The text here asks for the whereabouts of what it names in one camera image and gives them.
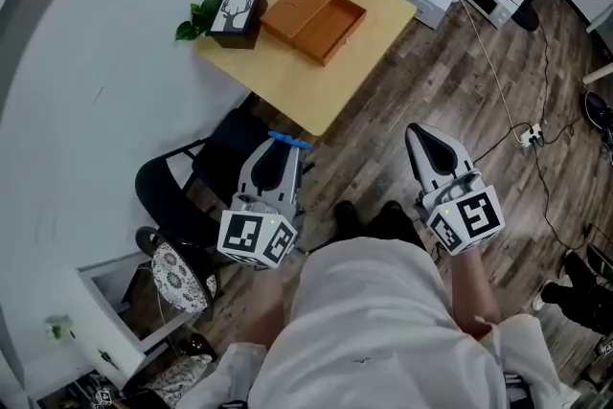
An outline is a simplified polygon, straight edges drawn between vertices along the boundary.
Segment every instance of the tripod leg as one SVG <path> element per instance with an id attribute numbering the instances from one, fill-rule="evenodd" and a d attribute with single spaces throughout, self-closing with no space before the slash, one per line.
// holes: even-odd
<path id="1" fill-rule="evenodd" d="M 609 18 L 609 15 L 611 15 L 611 12 L 613 12 L 613 4 L 611 4 L 604 11 L 598 14 L 596 18 L 592 21 L 592 24 L 590 24 L 587 28 L 585 28 L 585 32 L 592 33 L 596 28 L 600 26 L 600 24 L 602 24 L 604 21 L 606 21 Z"/>
<path id="2" fill-rule="evenodd" d="M 609 74 L 613 74 L 613 63 L 609 63 L 608 65 L 603 66 L 596 72 L 592 72 L 591 74 L 586 75 L 583 78 L 583 83 L 587 85 L 588 83 L 592 83 L 598 79 L 602 79 L 604 76 L 608 76 Z"/>

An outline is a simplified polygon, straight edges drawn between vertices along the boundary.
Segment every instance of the black stand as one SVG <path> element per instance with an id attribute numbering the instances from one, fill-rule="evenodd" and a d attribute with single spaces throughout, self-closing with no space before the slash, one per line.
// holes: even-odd
<path id="1" fill-rule="evenodd" d="M 532 6 L 533 1 L 524 0 L 512 16 L 513 21 L 526 31 L 536 31 L 539 26 L 538 15 Z"/>

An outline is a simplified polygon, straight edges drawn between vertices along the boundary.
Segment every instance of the framed picture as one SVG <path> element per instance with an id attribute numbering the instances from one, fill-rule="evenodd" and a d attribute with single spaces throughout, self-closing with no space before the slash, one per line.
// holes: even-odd
<path id="1" fill-rule="evenodd" d="M 219 0 L 219 9 L 207 36 L 224 48 L 253 48 L 266 7 L 265 0 Z"/>

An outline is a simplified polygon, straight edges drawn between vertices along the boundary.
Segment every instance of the wooden table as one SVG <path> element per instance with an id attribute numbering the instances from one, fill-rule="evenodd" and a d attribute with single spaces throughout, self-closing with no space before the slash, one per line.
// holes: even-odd
<path id="1" fill-rule="evenodd" d="M 271 6 L 277 0 L 267 0 Z M 367 10 L 326 67 L 261 30 L 253 50 L 224 49 L 199 38 L 197 51 L 313 135 L 331 125 L 386 50 L 413 18 L 405 0 L 352 0 Z"/>

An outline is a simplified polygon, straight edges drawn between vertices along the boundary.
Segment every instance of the chair backrest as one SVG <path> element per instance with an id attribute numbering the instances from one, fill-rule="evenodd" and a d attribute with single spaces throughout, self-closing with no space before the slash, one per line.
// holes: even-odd
<path id="1" fill-rule="evenodd" d="M 139 169 L 135 187 L 139 200 L 170 240 L 200 247 L 217 244 L 219 223 L 186 196 L 164 157 L 150 160 Z"/>
<path id="2" fill-rule="evenodd" d="M 242 165 L 266 140 L 268 127 L 262 120 L 242 107 L 233 109 L 194 159 L 193 172 L 230 206 Z"/>

